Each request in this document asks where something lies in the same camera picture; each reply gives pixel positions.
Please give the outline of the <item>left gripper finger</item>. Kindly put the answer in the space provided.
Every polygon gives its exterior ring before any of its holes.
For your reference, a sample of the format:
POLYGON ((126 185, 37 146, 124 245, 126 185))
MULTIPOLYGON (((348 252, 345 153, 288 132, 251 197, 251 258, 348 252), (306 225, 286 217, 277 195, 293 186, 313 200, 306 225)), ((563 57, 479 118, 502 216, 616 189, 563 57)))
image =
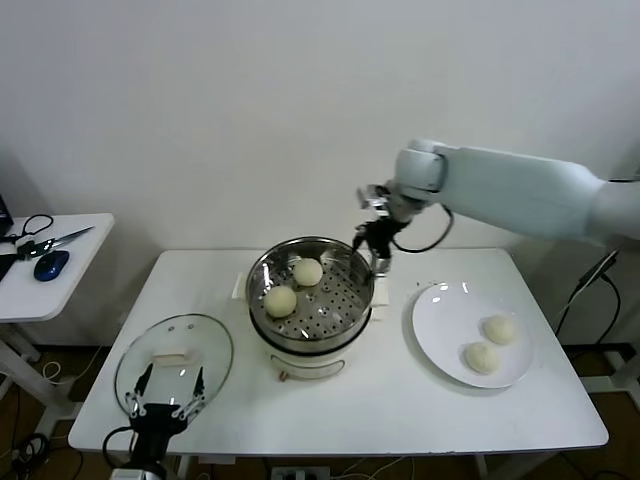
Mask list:
POLYGON ((173 418, 195 418, 202 411, 206 400, 203 373, 204 368, 200 367, 190 400, 172 413, 173 418))
POLYGON ((129 417, 139 417, 146 414, 145 407, 143 406, 143 397, 152 371, 153 365, 149 364, 145 371, 138 377, 133 390, 125 393, 125 403, 129 417))

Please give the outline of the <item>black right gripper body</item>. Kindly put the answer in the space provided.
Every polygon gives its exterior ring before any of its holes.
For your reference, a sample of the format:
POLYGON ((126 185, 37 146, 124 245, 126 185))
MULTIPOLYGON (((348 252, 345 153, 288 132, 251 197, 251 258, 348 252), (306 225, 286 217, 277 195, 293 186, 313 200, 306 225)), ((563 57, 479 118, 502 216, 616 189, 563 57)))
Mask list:
POLYGON ((403 229, 403 223, 391 217, 382 217, 363 224, 367 225, 367 240, 364 243, 371 252, 373 246, 388 244, 390 248, 394 236, 403 229))

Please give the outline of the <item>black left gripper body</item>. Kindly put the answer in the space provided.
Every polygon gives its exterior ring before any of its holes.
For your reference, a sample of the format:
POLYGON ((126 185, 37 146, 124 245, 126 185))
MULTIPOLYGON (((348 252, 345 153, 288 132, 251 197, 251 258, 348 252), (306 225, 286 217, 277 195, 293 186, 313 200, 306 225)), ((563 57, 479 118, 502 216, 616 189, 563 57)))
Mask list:
POLYGON ((129 467, 141 470, 160 470, 172 437, 184 432, 188 421, 178 412, 178 405, 147 403, 145 414, 130 419, 137 435, 129 467))

